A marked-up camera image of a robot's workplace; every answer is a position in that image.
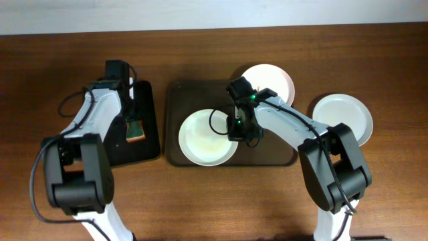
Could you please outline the pale green front plate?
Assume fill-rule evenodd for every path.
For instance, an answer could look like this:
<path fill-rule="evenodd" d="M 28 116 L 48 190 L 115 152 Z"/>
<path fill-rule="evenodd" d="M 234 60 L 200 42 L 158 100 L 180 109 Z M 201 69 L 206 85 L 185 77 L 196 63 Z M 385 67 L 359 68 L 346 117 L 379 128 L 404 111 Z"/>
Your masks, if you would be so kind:
<path fill-rule="evenodd" d="M 359 99 L 347 94 L 330 94 L 319 100 L 312 118 L 331 127 L 346 124 L 354 133 L 359 146 L 370 139 L 374 129 L 368 108 Z"/>

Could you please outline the white plate stained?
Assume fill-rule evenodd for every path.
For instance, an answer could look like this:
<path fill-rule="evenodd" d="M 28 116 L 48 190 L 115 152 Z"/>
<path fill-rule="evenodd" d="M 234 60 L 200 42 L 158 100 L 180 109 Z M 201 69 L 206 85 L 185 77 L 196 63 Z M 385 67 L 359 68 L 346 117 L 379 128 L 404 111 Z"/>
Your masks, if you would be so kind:
<path fill-rule="evenodd" d="M 236 152 L 238 142 L 230 141 L 225 135 L 215 133 L 209 124 L 219 133 L 225 133 L 227 115 L 213 109 L 198 110 L 190 114 L 179 129 L 179 147 L 192 163 L 212 167 L 225 163 Z"/>
<path fill-rule="evenodd" d="M 242 76 L 258 92 L 269 88 L 288 106 L 292 105 L 296 91 L 292 79 L 283 69 L 271 64 L 258 64 L 248 68 Z"/>

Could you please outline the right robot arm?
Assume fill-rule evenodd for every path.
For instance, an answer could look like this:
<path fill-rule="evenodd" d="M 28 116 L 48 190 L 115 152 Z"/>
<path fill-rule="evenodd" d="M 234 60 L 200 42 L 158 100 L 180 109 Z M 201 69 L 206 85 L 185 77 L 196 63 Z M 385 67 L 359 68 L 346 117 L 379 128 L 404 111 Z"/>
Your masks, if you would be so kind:
<path fill-rule="evenodd" d="M 319 123 L 288 106 L 276 92 L 256 91 L 240 77 L 227 87 L 233 114 L 225 136 L 260 142 L 269 130 L 298 152 L 306 189 L 318 206 L 314 240 L 350 240 L 356 206 L 372 183 L 359 144 L 347 125 Z"/>

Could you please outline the green and orange sponge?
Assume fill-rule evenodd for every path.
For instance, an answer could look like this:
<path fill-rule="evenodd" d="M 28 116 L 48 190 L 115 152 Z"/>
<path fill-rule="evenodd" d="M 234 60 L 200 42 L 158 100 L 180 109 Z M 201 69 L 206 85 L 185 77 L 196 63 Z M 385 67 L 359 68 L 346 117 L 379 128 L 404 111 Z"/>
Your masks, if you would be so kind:
<path fill-rule="evenodd" d="M 128 143 L 145 140 L 143 125 L 141 120 L 132 120 L 126 123 L 126 141 Z"/>

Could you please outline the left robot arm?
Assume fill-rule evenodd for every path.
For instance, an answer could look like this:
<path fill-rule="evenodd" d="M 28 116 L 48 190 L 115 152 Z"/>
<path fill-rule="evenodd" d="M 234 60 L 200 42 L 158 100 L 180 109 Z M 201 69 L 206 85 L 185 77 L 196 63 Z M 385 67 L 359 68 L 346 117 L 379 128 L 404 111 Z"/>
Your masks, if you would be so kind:
<path fill-rule="evenodd" d="M 46 139 L 37 154 L 43 164 L 47 198 L 69 218 L 82 224 L 94 240 L 134 240 L 112 202 L 114 177 L 104 139 L 112 127 L 126 142 L 145 138 L 134 99 L 136 71 L 123 60 L 108 60 L 105 75 L 84 87 L 84 101 L 70 125 Z"/>

